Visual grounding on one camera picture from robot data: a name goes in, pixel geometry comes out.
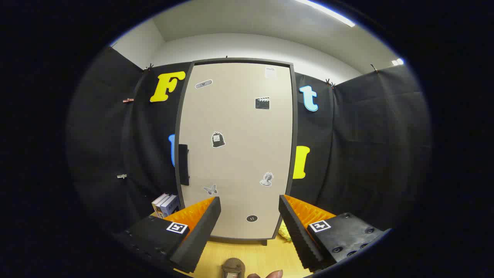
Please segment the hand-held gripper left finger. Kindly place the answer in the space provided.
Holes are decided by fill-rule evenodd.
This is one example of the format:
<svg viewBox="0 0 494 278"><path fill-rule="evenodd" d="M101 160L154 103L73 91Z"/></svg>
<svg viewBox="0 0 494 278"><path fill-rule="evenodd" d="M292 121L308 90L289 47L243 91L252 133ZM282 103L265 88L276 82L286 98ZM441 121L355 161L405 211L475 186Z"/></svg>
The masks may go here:
<svg viewBox="0 0 494 278"><path fill-rule="evenodd" d="M211 197L165 218L143 218L117 233L116 240L156 268L192 273L220 213L220 198Z"/></svg>

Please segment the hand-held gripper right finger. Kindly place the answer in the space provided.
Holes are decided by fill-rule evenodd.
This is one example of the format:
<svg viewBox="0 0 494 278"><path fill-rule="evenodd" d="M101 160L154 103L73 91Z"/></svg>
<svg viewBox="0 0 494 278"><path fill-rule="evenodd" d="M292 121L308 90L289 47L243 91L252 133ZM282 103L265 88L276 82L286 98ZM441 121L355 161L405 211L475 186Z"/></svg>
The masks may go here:
<svg viewBox="0 0 494 278"><path fill-rule="evenodd" d="M360 253L390 232L352 213L334 215L286 194L279 196L279 213L302 266L311 272Z"/></svg>

